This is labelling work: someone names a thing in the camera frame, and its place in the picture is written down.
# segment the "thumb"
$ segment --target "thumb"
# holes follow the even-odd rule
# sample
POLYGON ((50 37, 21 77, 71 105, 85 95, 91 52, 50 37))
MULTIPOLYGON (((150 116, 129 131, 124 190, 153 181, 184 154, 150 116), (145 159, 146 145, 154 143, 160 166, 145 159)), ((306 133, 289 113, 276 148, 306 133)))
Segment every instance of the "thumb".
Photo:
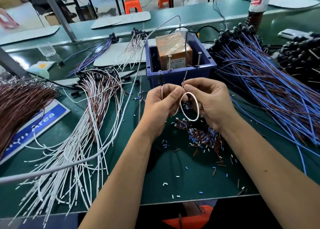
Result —
POLYGON ((194 96, 197 98, 197 100, 201 103, 204 103, 207 98, 208 98, 208 94, 195 88, 192 85, 184 85, 183 87, 185 89, 186 92, 191 92, 192 94, 194 94, 194 96))
POLYGON ((180 99, 181 94, 182 87, 177 87, 163 101, 170 107, 180 99))

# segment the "dark liquid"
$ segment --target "dark liquid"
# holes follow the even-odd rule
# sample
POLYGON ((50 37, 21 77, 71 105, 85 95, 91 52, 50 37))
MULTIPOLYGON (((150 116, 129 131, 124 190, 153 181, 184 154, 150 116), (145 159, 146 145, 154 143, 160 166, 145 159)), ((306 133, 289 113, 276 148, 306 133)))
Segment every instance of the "dark liquid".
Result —
POLYGON ((256 32, 258 31, 259 25, 262 20, 262 15, 264 12, 250 12, 246 20, 246 25, 253 25, 256 32))

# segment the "forearm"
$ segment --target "forearm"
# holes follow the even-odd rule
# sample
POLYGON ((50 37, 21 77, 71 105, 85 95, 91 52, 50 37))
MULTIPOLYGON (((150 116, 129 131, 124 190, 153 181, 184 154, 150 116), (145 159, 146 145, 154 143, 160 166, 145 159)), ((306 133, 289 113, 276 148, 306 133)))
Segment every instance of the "forearm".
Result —
POLYGON ((80 229, 134 228, 152 138, 139 125, 92 203, 80 229))
POLYGON ((240 116, 222 131, 283 228, 316 228, 320 187, 285 159, 240 116))

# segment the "bundle of brown wires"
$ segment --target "bundle of brown wires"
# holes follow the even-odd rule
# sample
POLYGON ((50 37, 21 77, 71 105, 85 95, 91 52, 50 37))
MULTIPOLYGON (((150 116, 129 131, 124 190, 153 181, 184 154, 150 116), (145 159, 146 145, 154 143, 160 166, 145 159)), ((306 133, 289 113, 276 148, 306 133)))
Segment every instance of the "bundle of brown wires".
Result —
POLYGON ((57 96, 56 87, 35 78, 0 80, 0 158, 18 130, 57 96))

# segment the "workbench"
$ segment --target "workbench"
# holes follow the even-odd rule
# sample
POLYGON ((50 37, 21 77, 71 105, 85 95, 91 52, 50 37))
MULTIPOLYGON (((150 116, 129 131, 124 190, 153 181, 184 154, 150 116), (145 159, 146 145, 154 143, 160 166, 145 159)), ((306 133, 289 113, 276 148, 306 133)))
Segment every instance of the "workbench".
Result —
MULTIPOLYGON (((224 0, 219 2, 219 7, 222 13, 226 16, 228 28, 232 28, 239 22, 245 21, 249 2, 244 0, 224 0)), ((303 10, 285 10, 269 6, 262 20, 258 34, 264 38, 265 43, 284 44, 286 40, 278 38, 277 33, 286 28, 294 28, 305 32, 319 32, 319 13, 319 6, 303 10)), ((44 43, 45 41, 49 41, 51 44, 55 45, 56 52, 62 59, 65 59, 71 54, 87 48, 93 43, 93 41, 101 39, 113 31, 116 35, 121 36, 121 41, 128 42, 129 39, 127 38, 127 32, 130 32, 133 26, 139 29, 153 29, 159 26, 166 19, 177 14, 181 16, 182 24, 188 26, 192 25, 193 30, 196 30, 203 24, 210 24, 218 29, 223 28, 223 20, 214 10, 212 3, 164 9, 161 11, 150 12, 150 14, 151 20, 144 23, 141 22, 118 27, 108 27, 99 30, 90 30, 90 26, 93 21, 73 23, 71 24, 71 27, 78 39, 84 39, 84 41, 80 43, 70 43, 66 33, 63 29, 60 29, 52 36, 6 45, 3 46, 3 48, 10 52, 10 55, 15 60, 30 66, 38 61, 46 60, 38 49, 34 49, 35 45, 44 43)), ((174 29, 177 24, 178 20, 169 22, 156 35, 167 34, 168 31, 170 29, 174 29)), ((215 38, 217 38, 217 34, 210 28, 203 29, 203 31, 200 32, 201 41, 214 40, 215 38)), ((65 79, 66 73, 71 69, 70 66, 81 61, 85 55, 86 54, 83 53, 79 55, 78 58, 71 59, 66 62, 63 67, 53 66, 49 70, 50 78, 52 80, 65 79)), ((141 89, 145 92, 150 90, 150 85, 146 76, 142 76, 141 80, 141 89)), ((132 84, 125 84, 124 88, 126 91, 129 91, 131 86, 132 84)), ((134 87, 133 95, 137 96, 138 91, 139 85, 134 87)), ((242 96, 233 91, 230 91, 230 93, 243 100, 243 102, 239 102, 239 104, 243 109, 250 113, 250 115, 284 135, 284 132, 262 110, 246 104, 246 102, 250 100, 243 99, 242 96)), ((57 100, 62 102, 62 104, 69 108, 71 112, 38 139, 41 144, 46 144, 47 146, 55 145, 65 140, 76 126, 78 120, 82 116, 83 109, 86 107, 86 103, 84 102, 78 103, 78 105, 71 102, 65 96, 63 91, 57 100)), ((130 138, 130 135, 138 124, 138 107, 138 101, 130 101, 124 116, 125 122, 121 125, 118 136, 115 139, 114 146, 110 146, 106 153, 109 171, 111 171, 116 164, 130 138)), ((143 109, 144 102, 141 103, 141 114, 143 113, 143 109)), ((264 135, 267 141, 270 142, 275 149, 277 149, 292 164, 298 167, 298 169, 302 170, 302 163, 296 146, 262 125, 255 124, 255 122, 251 122, 249 118, 244 115, 242 116, 250 123, 250 125, 264 135)), ((106 117, 106 120, 110 120, 110 122, 105 122, 102 127, 102 138, 104 138, 104 135, 108 133, 110 126, 113 124, 114 117, 115 111, 110 107, 106 117)), ((181 113, 178 113, 175 117, 178 117, 179 119, 183 118, 181 113)), ((218 161, 216 154, 213 151, 210 151, 199 153, 199 155, 192 157, 195 149, 188 145, 188 134, 186 131, 176 129, 173 124, 171 124, 175 117, 168 118, 162 135, 152 146, 147 173, 144 180, 141 199, 142 205, 235 197, 241 190, 242 186, 245 186, 248 189, 246 193, 242 194, 242 196, 258 194, 258 190, 242 165, 239 162, 232 165, 229 158, 225 161, 227 167, 218 167, 216 174, 212 176, 212 167, 216 166, 216 161, 218 161), (161 145, 163 139, 168 141, 168 144, 170 145, 168 148, 163 148, 161 145), (237 188, 238 179, 240 180, 239 189, 237 188), (168 183, 168 186, 163 187, 162 184, 164 182, 168 183)), ((194 125, 200 125, 199 121, 195 122, 194 125)), ((310 148, 319 153, 318 148, 312 146, 310 146, 310 148)), ((302 150, 302 153, 308 176, 320 184, 320 159, 305 150, 302 150)), ((228 146, 226 146, 222 153, 223 157, 229 157, 231 154, 232 151, 228 146)), ((33 164, 25 163, 24 161, 34 160, 41 157, 41 152, 24 148, 0 166, 0 176, 9 176, 28 172, 33 169, 34 166, 33 164)), ((24 185, 15 190, 16 187, 17 182, 0 185, 0 200, 2 202, 1 204, 5 205, 0 207, 0 218, 13 217, 18 212, 18 204, 20 203, 20 200, 30 189, 29 185, 24 185)), ((67 210, 68 207, 66 205, 56 204, 51 214, 66 213, 67 210)), ((79 199, 78 205, 73 207, 72 212, 80 211, 86 211, 86 208, 79 199)))

